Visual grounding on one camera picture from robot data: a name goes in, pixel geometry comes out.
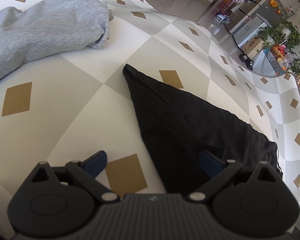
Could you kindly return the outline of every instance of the floor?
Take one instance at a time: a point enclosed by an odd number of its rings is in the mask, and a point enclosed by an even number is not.
[[[146,0],[158,11],[199,22],[210,5],[208,0]]]

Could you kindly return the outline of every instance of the silver screw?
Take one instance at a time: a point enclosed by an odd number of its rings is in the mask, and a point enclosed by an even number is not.
[[[202,201],[206,198],[206,195],[202,192],[193,192],[189,195],[189,198],[194,201]]]
[[[114,201],[118,198],[118,195],[114,192],[106,192],[101,195],[104,201]]]

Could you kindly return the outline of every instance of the gray garment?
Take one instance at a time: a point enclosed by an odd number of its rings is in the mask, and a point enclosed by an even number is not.
[[[113,19],[99,0],[43,0],[0,11],[0,79],[23,63],[90,46],[101,49]]]

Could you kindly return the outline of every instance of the black fabric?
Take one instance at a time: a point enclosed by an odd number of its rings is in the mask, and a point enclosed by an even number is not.
[[[168,193],[186,195],[209,180],[199,167],[199,153],[203,150],[246,166],[268,161],[280,174],[277,144],[250,124],[128,64],[123,68],[123,75],[142,140]]]

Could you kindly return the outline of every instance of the green plant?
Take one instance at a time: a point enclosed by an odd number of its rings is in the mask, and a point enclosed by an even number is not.
[[[294,60],[291,63],[289,63],[290,69],[292,72],[300,74],[300,56],[298,56],[294,51],[291,52],[294,56]]]
[[[286,35],[282,33],[284,28],[288,28],[291,31],[288,38],[286,38]],[[290,50],[300,44],[300,33],[298,32],[298,27],[296,25],[294,26],[292,22],[288,22],[287,20],[282,20],[282,22],[275,28],[270,26],[260,28],[258,36],[266,43],[266,48],[271,48],[272,44],[267,42],[268,35],[274,40],[275,44],[285,43]]]

